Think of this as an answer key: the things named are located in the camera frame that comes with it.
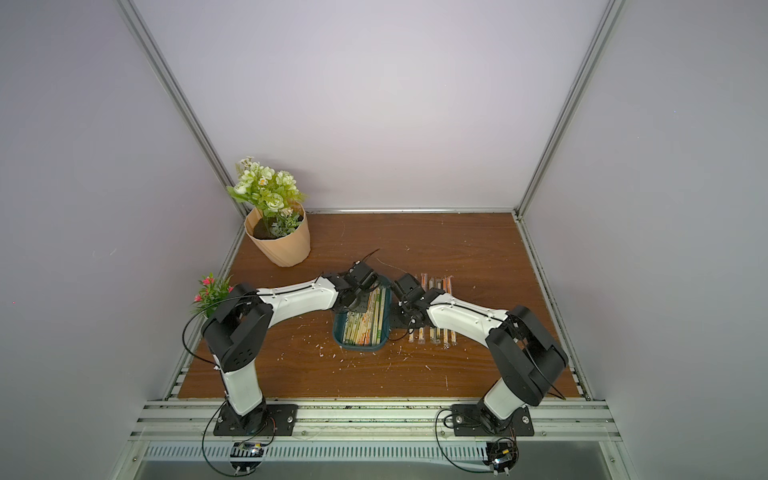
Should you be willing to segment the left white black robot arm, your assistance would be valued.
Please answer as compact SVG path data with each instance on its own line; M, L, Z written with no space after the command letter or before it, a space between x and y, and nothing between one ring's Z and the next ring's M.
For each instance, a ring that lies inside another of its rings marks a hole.
M315 311L349 310L378 280L370 266L358 261L342 273L285 287L235 285L201 327L222 378L228 410L241 420L263 408L254 362L272 326Z

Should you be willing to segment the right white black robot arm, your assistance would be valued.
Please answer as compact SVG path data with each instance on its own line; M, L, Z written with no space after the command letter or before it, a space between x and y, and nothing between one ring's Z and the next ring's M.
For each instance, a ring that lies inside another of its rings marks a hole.
M408 325L451 330L489 350L500 379L475 407L475 421L487 429L505 425L523 407L540 405L568 367L559 341L525 306L482 307L442 289L425 290L410 274L392 289Z

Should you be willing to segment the teal plastic storage box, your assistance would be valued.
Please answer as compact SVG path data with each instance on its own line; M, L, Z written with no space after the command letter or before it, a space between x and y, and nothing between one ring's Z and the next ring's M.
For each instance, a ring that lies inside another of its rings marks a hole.
M337 313L334 316L332 336L333 336L333 339L336 341L336 343L341 348L346 349L346 350L350 350L350 351L377 351L377 350L381 349L387 343L388 336L389 336L389 333L390 333L390 330L391 330L390 319L389 319L391 302L392 302L391 282L386 277L380 276L378 278L378 282L377 282L376 288L378 288L379 286L384 287L386 289L386 306L385 306L385 310L384 310L384 322L383 322L383 327L382 327L382 340L381 340L381 342L378 345L373 346L373 347L355 347L355 346L350 346L350 345L343 345L342 344L342 335L343 335L343 330L344 330L344 326L345 326L345 322L346 322L346 316L347 316L348 312Z

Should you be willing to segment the wrapped chopsticks pile in box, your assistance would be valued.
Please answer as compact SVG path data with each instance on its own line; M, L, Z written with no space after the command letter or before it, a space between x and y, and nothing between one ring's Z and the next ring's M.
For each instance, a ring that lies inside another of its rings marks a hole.
M362 312L348 312L342 335L342 344L355 347L373 347L382 340L386 289L379 286L368 296Z

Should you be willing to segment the large beige ribbed flower pot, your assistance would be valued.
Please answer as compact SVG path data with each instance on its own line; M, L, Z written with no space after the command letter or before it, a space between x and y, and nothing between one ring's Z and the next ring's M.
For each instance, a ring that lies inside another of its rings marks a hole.
M251 210L244 220L246 236L272 263L279 267L298 265L309 256L311 251L311 236L306 211L301 204L295 204L294 207L301 214L301 223L295 231L277 239L256 237L256 228L262 220L259 211Z

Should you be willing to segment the white green artificial flowers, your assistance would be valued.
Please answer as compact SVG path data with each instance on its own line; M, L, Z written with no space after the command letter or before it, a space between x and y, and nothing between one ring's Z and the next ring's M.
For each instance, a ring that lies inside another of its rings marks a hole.
M276 171L251 156L239 160L235 170L237 183L227 188L229 195L258 211L272 237L288 236L299 227L303 219L299 206L306 195L291 173Z

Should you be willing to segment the pink flowered small plant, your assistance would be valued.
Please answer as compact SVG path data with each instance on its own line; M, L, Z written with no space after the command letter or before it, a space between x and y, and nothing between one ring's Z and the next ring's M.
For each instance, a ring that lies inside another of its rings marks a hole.
M230 282L231 277L215 277L212 273L204 276L199 281L200 289L193 300L192 313L210 318L233 290Z

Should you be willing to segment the right small circuit board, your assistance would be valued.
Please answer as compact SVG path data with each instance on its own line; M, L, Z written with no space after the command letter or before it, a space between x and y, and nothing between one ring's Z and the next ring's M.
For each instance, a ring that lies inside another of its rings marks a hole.
M517 442L509 437L486 443L486 460L494 475L505 474L515 467L520 457Z

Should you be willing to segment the small circuit board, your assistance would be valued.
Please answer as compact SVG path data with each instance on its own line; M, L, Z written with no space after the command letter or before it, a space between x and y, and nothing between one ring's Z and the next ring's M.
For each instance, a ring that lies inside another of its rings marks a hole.
M486 443L486 460L494 475L505 474L515 467L520 457L517 442L509 437Z
M235 476L248 476L261 465L265 447L261 443L236 442L229 454L230 465Z

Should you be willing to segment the left small circuit board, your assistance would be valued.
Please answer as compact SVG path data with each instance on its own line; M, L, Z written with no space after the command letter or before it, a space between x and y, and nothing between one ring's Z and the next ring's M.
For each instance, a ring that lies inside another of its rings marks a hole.
M261 465L265 447L261 443L236 442L229 454L230 465L235 476L248 476Z

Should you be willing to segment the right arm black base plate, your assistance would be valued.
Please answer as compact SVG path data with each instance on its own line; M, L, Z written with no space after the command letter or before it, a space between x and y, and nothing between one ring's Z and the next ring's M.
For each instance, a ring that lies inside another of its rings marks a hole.
M508 417L499 419L479 404L453 404L445 424L458 437L532 437L535 434L527 406L519 407Z

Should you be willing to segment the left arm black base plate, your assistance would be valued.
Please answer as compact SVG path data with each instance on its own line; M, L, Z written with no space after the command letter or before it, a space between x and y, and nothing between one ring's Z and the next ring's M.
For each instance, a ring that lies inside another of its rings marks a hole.
M215 417L213 435L223 436L291 436L297 412L297 404L258 405L251 412L238 415L229 403L225 403Z

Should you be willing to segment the aluminium front rail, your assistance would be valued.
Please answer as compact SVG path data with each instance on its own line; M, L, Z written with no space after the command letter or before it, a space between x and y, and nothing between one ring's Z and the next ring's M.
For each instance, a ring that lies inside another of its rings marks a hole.
M473 399L271 399L268 404L297 404L291 436L280 440L419 441L436 436L453 440L443 417L453 404ZM150 401L140 411L132 441L210 439L220 402L214 400ZM603 401L547 400L528 407L535 434L532 441L619 441L621 435Z

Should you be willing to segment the aluminium corner frame post left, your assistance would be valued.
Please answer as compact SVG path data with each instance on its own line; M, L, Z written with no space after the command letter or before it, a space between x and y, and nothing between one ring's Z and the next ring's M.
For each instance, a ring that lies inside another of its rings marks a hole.
M116 0L115 4L125 25L147 59L151 70L176 108L183 123L192 134L195 143L203 153L218 182L223 189L232 186L231 174L221 160L210 136L194 111L192 104L183 91L181 84L173 73L170 64L163 55L159 44L143 19L137 5L131 0Z

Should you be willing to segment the aluminium corner frame post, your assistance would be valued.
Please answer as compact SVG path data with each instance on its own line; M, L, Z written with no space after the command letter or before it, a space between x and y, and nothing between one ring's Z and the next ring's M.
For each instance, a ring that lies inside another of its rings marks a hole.
M192 104L183 91L181 84L173 73L170 64L163 55L159 44L143 19L137 5L131 0L116 0L115 4L125 25L147 59L151 70L176 108L183 123L192 134L195 143L203 153L218 182L223 189L232 186L231 174L221 160L210 136L194 111Z
M587 51L580 63L575 78L568 90L554 127L545 143L543 152L534 170L526 190L515 208L515 218L521 220L529 209L534 196L553 161L562 139L575 115L581 99L588 87L594 71L603 55L603 51L612 35L618 18L625 7L624 0L610 0L598 22L596 31L590 40Z

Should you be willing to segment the aluminium corner frame post right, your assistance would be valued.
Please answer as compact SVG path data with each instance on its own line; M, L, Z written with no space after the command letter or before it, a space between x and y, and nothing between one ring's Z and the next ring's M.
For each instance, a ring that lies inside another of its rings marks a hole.
M515 208L515 218L521 220L529 209L534 196L553 161L562 139L575 115L581 99L588 87L594 71L603 55L603 51L612 35L618 18L625 7L624 0L610 0L598 22L596 31L590 40L587 51L580 63L575 78L568 90L554 127L545 143L543 152L534 170L526 190Z

